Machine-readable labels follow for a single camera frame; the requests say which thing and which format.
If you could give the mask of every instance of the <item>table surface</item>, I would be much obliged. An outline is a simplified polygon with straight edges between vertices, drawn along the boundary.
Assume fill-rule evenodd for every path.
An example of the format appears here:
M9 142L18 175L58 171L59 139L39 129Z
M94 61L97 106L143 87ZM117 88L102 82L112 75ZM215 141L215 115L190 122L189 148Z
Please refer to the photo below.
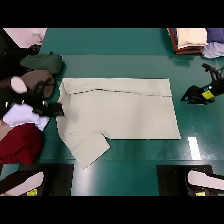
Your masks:
M211 164L214 173L224 175L224 95L207 106L180 102L188 87L211 81L202 64L219 68L223 58L175 55L165 28L49 28L41 53L50 51L66 64L57 87L63 77L169 78L181 134L181 140L109 140L111 148L81 170L51 119L39 162L75 162L72 195L158 195L158 164ZM51 101L58 96L57 88ZM188 137L197 138L201 161L192 161Z

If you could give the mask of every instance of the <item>red cloth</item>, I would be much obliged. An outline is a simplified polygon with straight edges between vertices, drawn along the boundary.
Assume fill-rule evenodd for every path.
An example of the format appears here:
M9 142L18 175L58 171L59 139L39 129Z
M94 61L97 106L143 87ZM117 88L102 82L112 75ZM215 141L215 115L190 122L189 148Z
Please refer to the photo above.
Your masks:
M32 164L43 149L41 133L34 124L14 127L0 141L0 163Z

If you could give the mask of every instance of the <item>yellow sticker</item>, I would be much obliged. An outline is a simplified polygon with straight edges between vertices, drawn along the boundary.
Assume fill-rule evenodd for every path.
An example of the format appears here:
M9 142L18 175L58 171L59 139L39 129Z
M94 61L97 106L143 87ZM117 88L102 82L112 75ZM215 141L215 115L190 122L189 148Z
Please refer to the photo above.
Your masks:
M203 96L205 99L207 99L207 100L212 99L212 98L215 97L215 96L211 93L210 90L207 90L207 91L203 92L203 93L202 93L202 96Z
M37 196L37 189L27 192L27 196Z
M198 192L198 193L195 193L196 196L205 196L205 192Z

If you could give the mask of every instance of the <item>light purple cloth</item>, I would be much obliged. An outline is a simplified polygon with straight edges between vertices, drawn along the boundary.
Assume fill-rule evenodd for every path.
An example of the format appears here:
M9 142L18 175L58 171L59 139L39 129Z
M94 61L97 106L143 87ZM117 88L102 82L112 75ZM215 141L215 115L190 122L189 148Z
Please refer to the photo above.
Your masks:
M202 50L204 58L217 58L224 56L224 43L211 42Z

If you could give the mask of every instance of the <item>green cloth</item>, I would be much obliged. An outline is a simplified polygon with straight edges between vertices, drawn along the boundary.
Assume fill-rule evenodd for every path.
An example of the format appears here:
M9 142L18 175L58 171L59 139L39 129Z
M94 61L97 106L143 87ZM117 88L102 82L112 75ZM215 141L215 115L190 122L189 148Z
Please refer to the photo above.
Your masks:
M62 56L53 53L28 55L20 61L20 65L33 70L47 70L55 75L63 68Z

